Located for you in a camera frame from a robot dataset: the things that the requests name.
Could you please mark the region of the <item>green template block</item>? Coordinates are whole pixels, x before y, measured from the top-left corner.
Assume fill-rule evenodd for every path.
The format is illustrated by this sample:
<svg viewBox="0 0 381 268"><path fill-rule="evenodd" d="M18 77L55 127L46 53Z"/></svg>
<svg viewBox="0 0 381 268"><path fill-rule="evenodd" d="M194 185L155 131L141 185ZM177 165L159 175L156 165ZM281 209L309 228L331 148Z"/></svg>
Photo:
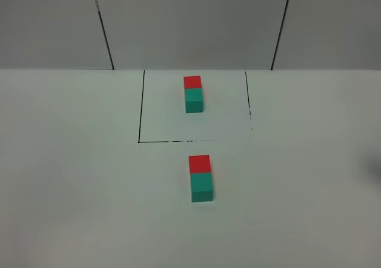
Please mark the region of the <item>green template block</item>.
<svg viewBox="0 0 381 268"><path fill-rule="evenodd" d="M186 113L201 113L204 111L204 96L202 88L185 89Z"/></svg>

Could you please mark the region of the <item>red template block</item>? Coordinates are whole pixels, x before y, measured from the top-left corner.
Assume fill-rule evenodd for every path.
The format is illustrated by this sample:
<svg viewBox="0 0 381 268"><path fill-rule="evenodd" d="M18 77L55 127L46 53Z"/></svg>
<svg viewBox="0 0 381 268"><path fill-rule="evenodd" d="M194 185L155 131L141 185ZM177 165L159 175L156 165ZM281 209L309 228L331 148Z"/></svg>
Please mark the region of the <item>red template block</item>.
<svg viewBox="0 0 381 268"><path fill-rule="evenodd" d="M185 76L183 78L185 89L198 89L202 88L202 82L200 76Z"/></svg>

